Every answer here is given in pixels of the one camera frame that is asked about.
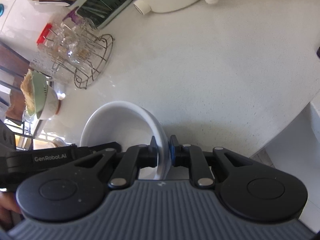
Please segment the person left hand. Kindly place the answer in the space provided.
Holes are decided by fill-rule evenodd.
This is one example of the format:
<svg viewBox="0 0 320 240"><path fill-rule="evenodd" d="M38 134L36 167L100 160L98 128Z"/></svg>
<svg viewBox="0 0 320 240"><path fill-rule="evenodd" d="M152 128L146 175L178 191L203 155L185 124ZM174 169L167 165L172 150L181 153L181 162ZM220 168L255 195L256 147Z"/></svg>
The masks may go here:
<svg viewBox="0 0 320 240"><path fill-rule="evenodd" d="M16 196L12 192L1 192L0 196L0 212L1 212L1 227L4 230L9 230L13 227L11 213L21 214L20 207L17 204Z"/></svg>

